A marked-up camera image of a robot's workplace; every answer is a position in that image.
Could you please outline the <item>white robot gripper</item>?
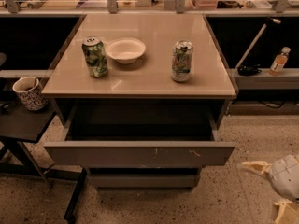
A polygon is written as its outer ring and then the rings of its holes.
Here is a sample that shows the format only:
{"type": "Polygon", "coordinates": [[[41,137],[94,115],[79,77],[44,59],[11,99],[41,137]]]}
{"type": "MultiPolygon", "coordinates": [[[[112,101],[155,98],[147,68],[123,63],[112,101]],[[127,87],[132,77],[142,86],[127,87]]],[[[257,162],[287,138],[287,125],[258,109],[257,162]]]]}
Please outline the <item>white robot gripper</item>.
{"type": "Polygon", "coordinates": [[[243,162],[243,171],[268,180],[273,190],[287,200],[272,205],[273,224],[299,224],[299,158],[287,155],[271,163],[265,161],[243,162]]]}

